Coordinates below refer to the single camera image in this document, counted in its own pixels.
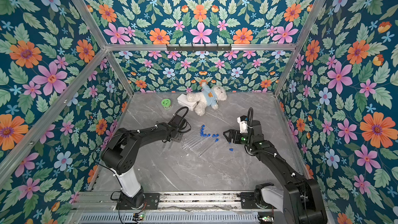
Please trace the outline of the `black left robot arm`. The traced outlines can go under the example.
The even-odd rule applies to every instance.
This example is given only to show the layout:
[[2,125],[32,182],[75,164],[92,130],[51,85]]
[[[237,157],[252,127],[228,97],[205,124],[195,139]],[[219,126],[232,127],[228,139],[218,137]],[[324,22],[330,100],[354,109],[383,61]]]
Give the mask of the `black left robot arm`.
[[144,190],[134,171],[140,149],[157,141],[179,142],[183,134],[190,131],[191,125],[179,115],[173,116],[169,122],[157,122],[153,127],[140,130],[120,128],[116,131],[102,151],[101,160],[120,184],[119,207],[138,209],[145,204]]

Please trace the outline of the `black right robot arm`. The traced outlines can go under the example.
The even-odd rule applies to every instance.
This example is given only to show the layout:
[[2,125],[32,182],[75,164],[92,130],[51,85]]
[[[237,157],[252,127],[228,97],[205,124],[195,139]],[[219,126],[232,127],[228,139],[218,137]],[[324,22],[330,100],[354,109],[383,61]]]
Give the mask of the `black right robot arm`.
[[316,180],[307,179],[288,164],[275,146],[264,139],[259,121],[241,116],[237,122],[238,130],[223,132],[226,140],[243,145],[250,155],[268,167],[282,186],[279,190],[273,183],[256,185],[255,203],[277,208],[288,224],[326,224],[328,217]]

